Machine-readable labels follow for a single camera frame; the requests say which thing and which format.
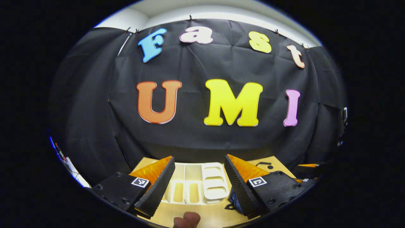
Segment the black fabric backdrop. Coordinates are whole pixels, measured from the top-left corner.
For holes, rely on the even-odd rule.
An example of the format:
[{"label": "black fabric backdrop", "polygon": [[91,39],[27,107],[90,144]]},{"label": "black fabric backdrop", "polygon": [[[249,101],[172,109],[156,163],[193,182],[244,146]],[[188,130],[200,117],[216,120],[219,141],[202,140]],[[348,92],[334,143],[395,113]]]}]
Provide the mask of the black fabric backdrop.
[{"label": "black fabric backdrop", "polygon": [[[192,26],[211,28],[213,42],[182,43],[179,36]],[[167,30],[162,52],[143,63],[138,42],[159,28]],[[271,53],[251,48],[250,31],[270,39]],[[287,45],[301,52],[304,69],[296,66]],[[206,126],[209,79],[226,80],[235,97],[246,83],[261,84],[258,126],[228,126],[222,112],[222,126]],[[152,108],[160,112],[165,98],[161,85],[167,80],[182,82],[176,115],[166,124],[148,123],[138,114],[136,85],[157,83]],[[287,89],[301,93],[294,127],[283,126]],[[242,22],[197,19],[138,34],[92,29],[56,73],[49,111],[55,141],[94,185],[114,172],[129,173],[142,157],[172,155],[177,162],[199,163],[223,162],[227,153],[246,160],[275,155],[289,169],[326,161],[343,133],[341,110],[346,106],[341,73],[323,47],[304,49],[287,37]]]}]

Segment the pink letter i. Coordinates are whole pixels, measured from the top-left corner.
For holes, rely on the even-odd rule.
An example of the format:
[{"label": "pink letter i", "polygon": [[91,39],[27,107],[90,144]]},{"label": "pink letter i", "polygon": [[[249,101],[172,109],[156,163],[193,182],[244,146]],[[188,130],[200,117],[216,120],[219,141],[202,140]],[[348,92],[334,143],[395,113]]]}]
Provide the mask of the pink letter i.
[{"label": "pink letter i", "polygon": [[298,98],[301,96],[300,92],[296,90],[286,90],[288,96],[288,111],[287,118],[284,120],[285,127],[293,127],[297,125],[297,110],[298,110]]}]

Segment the letter f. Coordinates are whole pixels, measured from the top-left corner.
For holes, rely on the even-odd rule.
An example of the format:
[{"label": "letter f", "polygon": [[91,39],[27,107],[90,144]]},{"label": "letter f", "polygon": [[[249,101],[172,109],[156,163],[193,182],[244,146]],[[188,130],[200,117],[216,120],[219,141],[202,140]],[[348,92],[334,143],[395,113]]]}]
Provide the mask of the letter f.
[{"label": "letter f", "polygon": [[162,52],[162,49],[160,47],[156,48],[155,44],[159,46],[163,44],[163,37],[160,34],[164,34],[166,31],[166,29],[160,28],[154,33],[139,41],[138,46],[142,46],[143,53],[145,55],[142,59],[143,62],[151,60],[153,57]]}]

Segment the letter u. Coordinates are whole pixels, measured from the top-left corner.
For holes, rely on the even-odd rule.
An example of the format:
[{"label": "letter u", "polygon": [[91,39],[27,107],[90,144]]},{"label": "letter u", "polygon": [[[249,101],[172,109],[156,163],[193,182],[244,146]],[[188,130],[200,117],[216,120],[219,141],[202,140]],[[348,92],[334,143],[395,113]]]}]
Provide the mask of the letter u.
[{"label": "letter u", "polygon": [[139,91],[138,112],[146,122],[165,124],[170,122],[175,116],[177,90],[181,88],[181,82],[172,80],[162,83],[162,87],[166,89],[166,100],[162,112],[152,110],[152,93],[156,87],[156,82],[141,82],[136,86]]}]

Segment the table surface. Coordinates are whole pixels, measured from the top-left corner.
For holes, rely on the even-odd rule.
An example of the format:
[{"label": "table surface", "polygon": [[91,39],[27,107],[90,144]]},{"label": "table surface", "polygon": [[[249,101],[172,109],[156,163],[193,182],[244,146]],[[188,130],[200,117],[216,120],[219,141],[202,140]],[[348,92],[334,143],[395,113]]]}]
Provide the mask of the table surface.
[{"label": "table surface", "polygon": [[[142,167],[149,165],[150,163],[156,161],[156,159],[151,159],[144,157],[138,165],[134,168],[133,171],[136,171]],[[259,168],[267,171],[282,171],[288,176],[295,178],[295,176],[274,156],[266,157],[262,159],[256,159],[247,161],[253,165],[258,164],[259,162],[269,162],[273,166],[273,169],[268,169],[268,165],[260,164]],[[231,183],[229,182],[228,175],[225,172],[226,181],[228,183],[228,189],[231,190]],[[240,214],[236,210],[226,210],[224,209],[230,202],[228,201],[229,196],[225,197],[220,203],[217,204],[207,204],[207,205],[186,205],[186,204],[171,204],[166,202],[161,202],[159,207],[156,209],[155,215],[151,219],[146,219],[141,216],[139,218],[153,222],[155,224],[173,227],[173,218],[174,217],[183,217],[183,214],[186,211],[197,212],[201,216],[200,223],[197,228],[222,228],[227,226],[233,226],[248,221],[252,221],[259,216],[248,219],[243,214]]]}]

